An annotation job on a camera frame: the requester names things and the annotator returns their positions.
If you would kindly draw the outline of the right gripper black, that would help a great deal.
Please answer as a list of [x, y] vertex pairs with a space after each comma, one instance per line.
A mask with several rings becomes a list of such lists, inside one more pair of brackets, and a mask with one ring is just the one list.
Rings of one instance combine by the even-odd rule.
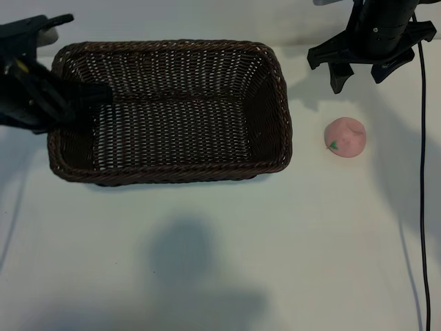
[[413, 61], [415, 53], [411, 48], [415, 44], [431, 41], [437, 33], [431, 21], [411, 20], [419, 3], [354, 1], [345, 30], [309, 49], [307, 60], [311, 69], [328, 63], [334, 93], [341, 93], [354, 75], [350, 63], [374, 64], [371, 76], [376, 83], [382, 83], [395, 70]]

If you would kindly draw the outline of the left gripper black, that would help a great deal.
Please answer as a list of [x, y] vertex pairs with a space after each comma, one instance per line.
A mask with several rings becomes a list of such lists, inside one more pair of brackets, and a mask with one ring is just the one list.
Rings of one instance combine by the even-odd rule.
[[1, 25], [1, 124], [35, 133], [74, 120], [74, 111], [112, 102], [102, 83], [61, 81], [37, 61], [37, 49], [58, 39], [72, 14], [38, 15]]

